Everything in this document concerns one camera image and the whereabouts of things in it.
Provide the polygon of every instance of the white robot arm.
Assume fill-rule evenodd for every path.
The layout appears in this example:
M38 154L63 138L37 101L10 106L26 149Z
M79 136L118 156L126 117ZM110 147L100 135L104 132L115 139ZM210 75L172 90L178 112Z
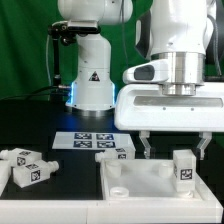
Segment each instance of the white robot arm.
M128 21L132 1L58 0L58 8L78 43L78 75L66 105L83 115L104 115L114 108L114 84L110 80L111 46L99 34L98 25Z
M203 80L215 19L213 0L153 1L136 29L138 50L151 61L124 73L129 85L118 95L118 129L146 137L149 131L199 132L203 159L211 133L224 132L223 84Z

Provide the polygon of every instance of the black table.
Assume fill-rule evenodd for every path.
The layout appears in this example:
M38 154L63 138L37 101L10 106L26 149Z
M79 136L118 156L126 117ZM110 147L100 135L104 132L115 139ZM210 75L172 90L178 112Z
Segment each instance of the black table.
M10 100L0 102L0 150L24 148L43 153L43 160L58 161L60 169L49 180L21 189L10 178L1 200L99 200L102 199L98 151L53 150L57 131L128 133L114 126L113 115L82 117L65 112L64 103ZM129 132L136 158L144 158L138 132ZM174 149L194 148L198 133L151 133L155 158L171 159ZM197 172L224 205L224 149L212 140Z

